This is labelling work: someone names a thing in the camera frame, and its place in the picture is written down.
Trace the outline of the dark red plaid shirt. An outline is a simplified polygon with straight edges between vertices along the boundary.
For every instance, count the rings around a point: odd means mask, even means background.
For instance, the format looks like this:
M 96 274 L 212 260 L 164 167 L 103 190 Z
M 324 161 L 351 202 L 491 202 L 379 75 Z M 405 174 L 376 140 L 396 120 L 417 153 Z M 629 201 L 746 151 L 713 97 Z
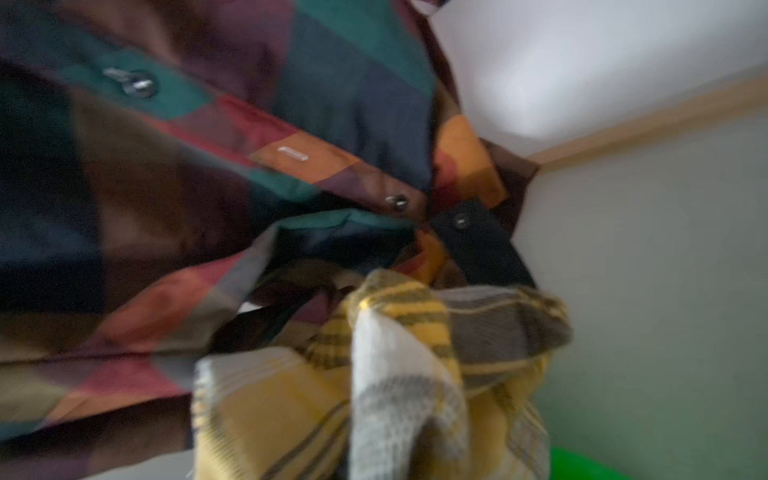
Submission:
M 1 5 L 1 475 L 192 446 L 196 362 L 346 277 L 532 279 L 531 161 L 462 114 L 438 1 Z

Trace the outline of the yellow plaid flannel shirt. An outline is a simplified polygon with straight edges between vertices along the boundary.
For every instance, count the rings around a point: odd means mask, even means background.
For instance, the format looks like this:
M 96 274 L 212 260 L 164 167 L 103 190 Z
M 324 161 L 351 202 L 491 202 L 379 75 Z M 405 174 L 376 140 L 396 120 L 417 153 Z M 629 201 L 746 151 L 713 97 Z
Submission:
M 517 285 L 434 290 L 371 273 L 297 348 L 209 356 L 197 479 L 546 479 L 532 397 L 573 331 Z

